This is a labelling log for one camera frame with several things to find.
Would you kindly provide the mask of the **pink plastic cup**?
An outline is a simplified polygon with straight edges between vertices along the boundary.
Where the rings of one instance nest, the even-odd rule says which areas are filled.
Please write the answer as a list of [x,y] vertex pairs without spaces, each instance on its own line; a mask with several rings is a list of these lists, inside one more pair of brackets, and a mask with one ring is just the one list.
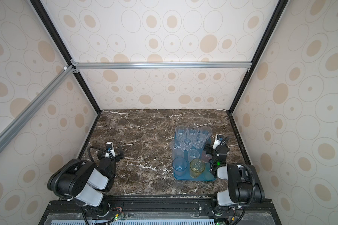
[[206,152],[202,152],[201,159],[204,163],[208,163],[212,159],[212,156]]

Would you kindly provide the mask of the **yellow plastic cup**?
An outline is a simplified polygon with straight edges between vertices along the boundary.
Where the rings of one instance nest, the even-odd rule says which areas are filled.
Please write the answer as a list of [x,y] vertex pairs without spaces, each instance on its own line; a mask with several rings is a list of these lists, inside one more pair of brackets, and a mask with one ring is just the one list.
[[192,178],[199,177],[205,170],[206,165],[201,159],[194,159],[190,162],[190,176]]

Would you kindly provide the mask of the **tall clear textured cup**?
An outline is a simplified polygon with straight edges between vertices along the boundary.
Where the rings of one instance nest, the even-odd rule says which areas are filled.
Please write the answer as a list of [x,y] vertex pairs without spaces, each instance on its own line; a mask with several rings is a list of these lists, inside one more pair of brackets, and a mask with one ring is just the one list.
[[201,149],[205,143],[206,143],[206,140],[207,140],[207,136],[205,134],[198,134],[194,140],[194,148],[195,149]]

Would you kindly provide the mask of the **clear textured cup front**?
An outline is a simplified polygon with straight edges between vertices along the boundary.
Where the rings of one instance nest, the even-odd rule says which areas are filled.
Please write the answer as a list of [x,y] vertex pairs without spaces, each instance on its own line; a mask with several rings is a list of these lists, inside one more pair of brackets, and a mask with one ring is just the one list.
[[200,159],[201,154],[198,150],[192,149],[188,151],[188,162],[190,163],[194,159]]

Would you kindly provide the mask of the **clear faceted cup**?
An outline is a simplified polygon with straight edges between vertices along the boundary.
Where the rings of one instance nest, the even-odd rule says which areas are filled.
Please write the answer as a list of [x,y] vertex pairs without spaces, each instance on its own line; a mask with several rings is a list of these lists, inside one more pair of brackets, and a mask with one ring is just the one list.
[[175,136],[179,141],[183,141],[186,138],[187,127],[184,125],[179,125],[175,128]]
[[204,134],[206,136],[207,140],[211,137],[211,135],[213,133],[212,128],[210,128],[208,126],[202,126],[201,129],[200,129],[200,132],[201,132],[201,134]]

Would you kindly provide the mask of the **teal plastic tray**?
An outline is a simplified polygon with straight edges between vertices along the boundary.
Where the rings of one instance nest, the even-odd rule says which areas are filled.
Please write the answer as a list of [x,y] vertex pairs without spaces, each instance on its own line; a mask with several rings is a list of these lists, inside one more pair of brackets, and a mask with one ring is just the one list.
[[186,151],[184,144],[174,139],[171,143],[174,178],[179,181],[215,181],[215,177],[209,171],[209,161],[212,157],[205,151],[205,147],[210,146],[211,141],[207,140],[200,149],[193,145]]

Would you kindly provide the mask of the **small clear cup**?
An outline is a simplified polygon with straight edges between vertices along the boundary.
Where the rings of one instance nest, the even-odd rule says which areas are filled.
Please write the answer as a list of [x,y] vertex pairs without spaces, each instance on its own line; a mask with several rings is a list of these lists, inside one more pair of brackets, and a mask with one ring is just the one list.
[[199,128],[195,125],[189,125],[187,127],[187,137],[189,139],[195,139],[199,133]]

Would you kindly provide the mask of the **blue frosted cup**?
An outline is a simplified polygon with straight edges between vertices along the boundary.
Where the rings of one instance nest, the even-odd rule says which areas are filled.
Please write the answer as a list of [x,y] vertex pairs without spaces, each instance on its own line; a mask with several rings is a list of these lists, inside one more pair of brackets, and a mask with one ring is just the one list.
[[177,157],[172,162],[174,175],[177,177],[183,176],[186,174],[188,167],[187,160],[182,157]]

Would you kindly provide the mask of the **frosted grey cup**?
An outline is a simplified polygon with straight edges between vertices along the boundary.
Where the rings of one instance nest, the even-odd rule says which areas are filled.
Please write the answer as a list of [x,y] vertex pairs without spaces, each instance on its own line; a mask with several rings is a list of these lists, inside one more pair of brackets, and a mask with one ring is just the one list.
[[172,159],[176,159],[178,157],[184,157],[184,149],[180,140],[173,139],[170,142],[170,148],[172,150]]

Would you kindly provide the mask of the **clear faceted cup front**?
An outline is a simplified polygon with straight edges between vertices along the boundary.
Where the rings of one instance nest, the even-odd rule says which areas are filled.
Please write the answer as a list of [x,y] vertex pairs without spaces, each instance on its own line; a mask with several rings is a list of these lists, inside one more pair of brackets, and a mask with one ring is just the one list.
[[175,128],[175,136],[179,141],[183,141],[186,138],[187,127],[184,125],[179,125]]

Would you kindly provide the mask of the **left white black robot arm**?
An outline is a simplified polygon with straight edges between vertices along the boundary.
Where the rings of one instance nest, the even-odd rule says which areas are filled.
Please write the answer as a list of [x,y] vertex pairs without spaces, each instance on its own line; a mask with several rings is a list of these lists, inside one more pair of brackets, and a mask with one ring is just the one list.
[[122,148],[115,153],[112,142],[105,149],[88,146],[89,160],[72,159],[47,184],[49,190],[67,200],[77,200],[95,208],[108,206],[103,193],[108,193],[115,181],[116,163],[124,158]]

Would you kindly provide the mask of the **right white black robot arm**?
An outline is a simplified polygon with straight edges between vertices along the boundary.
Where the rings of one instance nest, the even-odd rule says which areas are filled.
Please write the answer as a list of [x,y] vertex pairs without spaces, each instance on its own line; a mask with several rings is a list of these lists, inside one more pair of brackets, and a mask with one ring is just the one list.
[[253,165],[227,164],[229,147],[224,143],[215,148],[206,144],[204,151],[212,157],[209,161],[209,172],[215,178],[228,182],[228,188],[217,193],[218,206],[237,208],[264,202],[265,193]]

